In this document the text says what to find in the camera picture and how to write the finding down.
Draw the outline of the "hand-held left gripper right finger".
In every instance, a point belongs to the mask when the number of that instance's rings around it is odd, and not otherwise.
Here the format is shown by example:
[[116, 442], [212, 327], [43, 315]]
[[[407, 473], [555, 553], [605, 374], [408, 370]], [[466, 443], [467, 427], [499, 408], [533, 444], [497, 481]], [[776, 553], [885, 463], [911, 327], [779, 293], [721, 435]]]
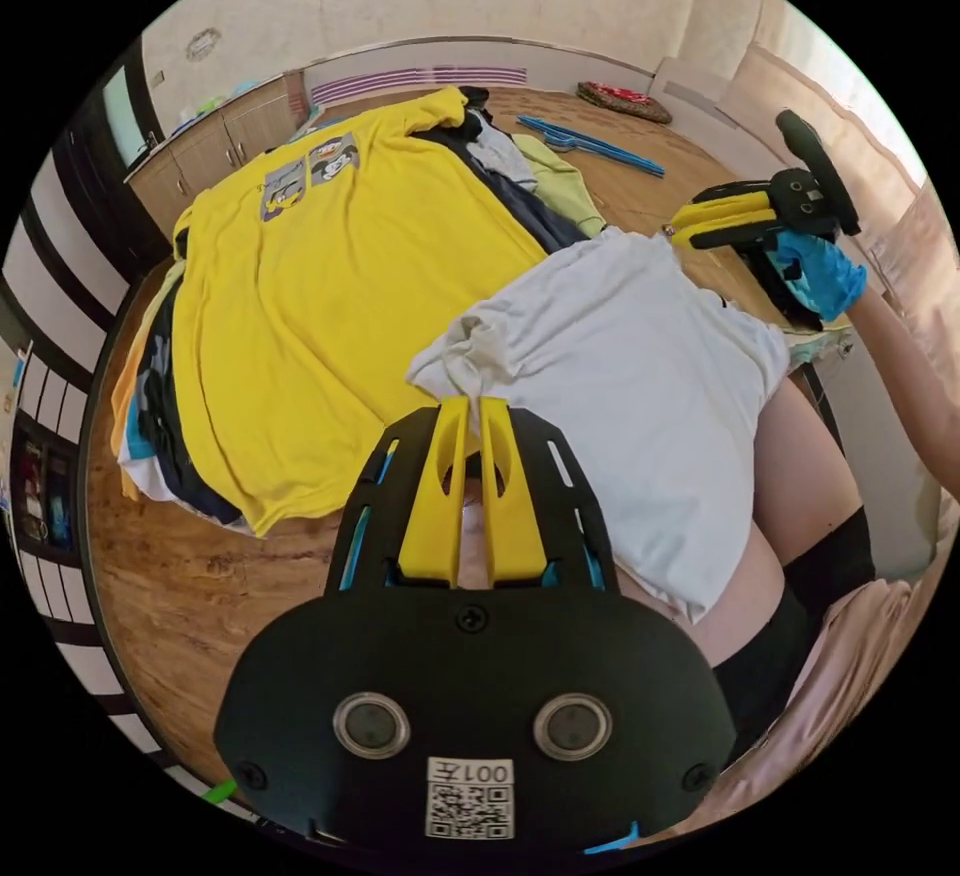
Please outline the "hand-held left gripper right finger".
[[537, 585], [547, 557], [508, 404], [482, 398], [479, 420], [488, 581]]

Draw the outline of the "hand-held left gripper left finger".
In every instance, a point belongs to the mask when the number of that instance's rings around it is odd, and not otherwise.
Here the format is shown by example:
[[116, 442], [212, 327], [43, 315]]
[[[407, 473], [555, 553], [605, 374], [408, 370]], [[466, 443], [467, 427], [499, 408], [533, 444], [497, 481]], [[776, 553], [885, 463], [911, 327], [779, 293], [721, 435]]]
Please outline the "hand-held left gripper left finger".
[[466, 398], [438, 406], [398, 556], [406, 581], [457, 584], [468, 422]]

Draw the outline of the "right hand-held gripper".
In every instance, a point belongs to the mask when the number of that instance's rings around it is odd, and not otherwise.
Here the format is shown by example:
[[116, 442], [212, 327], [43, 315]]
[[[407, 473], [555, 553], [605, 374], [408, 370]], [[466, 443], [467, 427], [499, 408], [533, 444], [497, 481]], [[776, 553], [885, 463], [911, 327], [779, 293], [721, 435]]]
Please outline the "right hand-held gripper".
[[[693, 206], [702, 204], [724, 208]], [[733, 249], [793, 329], [825, 328], [811, 308], [799, 265], [783, 265], [775, 257], [777, 235], [785, 229], [836, 241], [839, 211], [810, 171], [791, 168], [775, 173], [768, 181], [724, 183], [701, 191], [689, 205], [670, 223], [670, 240], [675, 246], [700, 251]]]

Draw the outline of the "person's right hand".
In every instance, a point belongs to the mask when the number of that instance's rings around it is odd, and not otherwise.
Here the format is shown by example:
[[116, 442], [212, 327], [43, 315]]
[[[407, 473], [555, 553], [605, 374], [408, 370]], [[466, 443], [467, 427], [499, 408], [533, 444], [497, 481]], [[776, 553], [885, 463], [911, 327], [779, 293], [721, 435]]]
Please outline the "person's right hand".
[[777, 235], [775, 257], [783, 265], [798, 264], [806, 281], [811, 308], [824, 322], [844, 315], [864, 295], [867, 271], [828, 240], [793, 230]]

